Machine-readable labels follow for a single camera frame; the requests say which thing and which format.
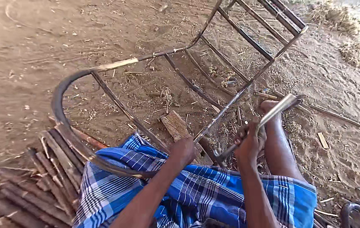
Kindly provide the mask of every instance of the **stack of wooden sticks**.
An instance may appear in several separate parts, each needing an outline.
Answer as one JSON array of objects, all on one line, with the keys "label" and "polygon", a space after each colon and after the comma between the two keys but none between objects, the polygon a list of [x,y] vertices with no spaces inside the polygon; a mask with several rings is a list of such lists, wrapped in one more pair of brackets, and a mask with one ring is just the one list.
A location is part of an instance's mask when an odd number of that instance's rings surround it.
[{"label": "stack of wooden sticks", "polygon": [[[106,147],[85,133],[73,130],[95,149]],[[87,161],[62,137],[58,126],[40,132],[39,138],[42,148],[26,151],[40,174],[39,181],[0,168],[5,180],[0,185],[0,219],[24,228],[71,227]]]}]

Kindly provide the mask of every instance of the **dry grass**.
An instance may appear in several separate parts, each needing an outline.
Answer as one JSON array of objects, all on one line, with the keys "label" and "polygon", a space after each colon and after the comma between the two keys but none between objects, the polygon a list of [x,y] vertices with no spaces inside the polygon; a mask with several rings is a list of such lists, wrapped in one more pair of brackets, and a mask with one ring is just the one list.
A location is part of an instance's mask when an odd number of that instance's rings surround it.
[{"label": "dry grass", "polygon": [[355,67],[360,66],[360,42],[347,42],[339,48],[344,61]]},{"label": "dry grass", "polygon": [[338,31],[360,34],[360,23],[350,15],[348,7],[335,6],[331,0],[321,3],[312,12],[313,20],[326,22]]}]

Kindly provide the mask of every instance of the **hand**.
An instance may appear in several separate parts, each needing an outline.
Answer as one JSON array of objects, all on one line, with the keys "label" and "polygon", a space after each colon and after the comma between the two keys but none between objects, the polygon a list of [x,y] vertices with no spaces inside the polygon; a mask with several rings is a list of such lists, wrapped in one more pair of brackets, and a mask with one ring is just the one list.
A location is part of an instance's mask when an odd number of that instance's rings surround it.
[{"label": "hand", "polygon": [[191,136],[184,137],[170,146],[169,159],[181,165],[183,169],[190,164],[196,157],[194,141]]},{"label": "hand", "polygon": [[258,129],[257,118],[241,127],[234,140],[234,143],[239,146],[235,150],[238,163],[256,167],[257,155],[264,148],[266,139],[267,135],[264,127]]}]

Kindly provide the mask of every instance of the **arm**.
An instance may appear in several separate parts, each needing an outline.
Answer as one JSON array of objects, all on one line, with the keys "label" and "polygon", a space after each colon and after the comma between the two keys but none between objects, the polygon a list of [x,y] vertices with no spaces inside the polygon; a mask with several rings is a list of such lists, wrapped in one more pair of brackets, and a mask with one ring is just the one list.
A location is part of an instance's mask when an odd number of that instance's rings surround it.
[{"label": "arm", "polygon": [[120,212],[110,228],[149,227],[153,215],[170,184],[194,158],[192,137],[183,138],[174,143],[170,150],[170,157],[162,165],[159,172]]},{"label": "arm", "polygon": [[258,132],[257,124],[250,122],[235,138],[239,144],[235,154],[245,196],[246,221],[249,228],[279,228],[257,171],[257,155],[266,140],[264,127]]}]

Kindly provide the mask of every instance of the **leg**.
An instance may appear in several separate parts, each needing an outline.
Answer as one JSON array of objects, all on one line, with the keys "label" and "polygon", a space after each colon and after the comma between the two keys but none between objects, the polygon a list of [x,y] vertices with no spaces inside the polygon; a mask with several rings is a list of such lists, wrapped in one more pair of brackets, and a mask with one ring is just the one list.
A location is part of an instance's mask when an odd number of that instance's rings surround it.
[{"label": "leg", "polygon": [[[268,112],[277,101],[263,101],[260,107]],[[294,160],[294,155],[285,137],[281,125],[281,114],[273,117],[266,124],[267,141],[264,155],[271,174],[288,176],[306,182]]]}]

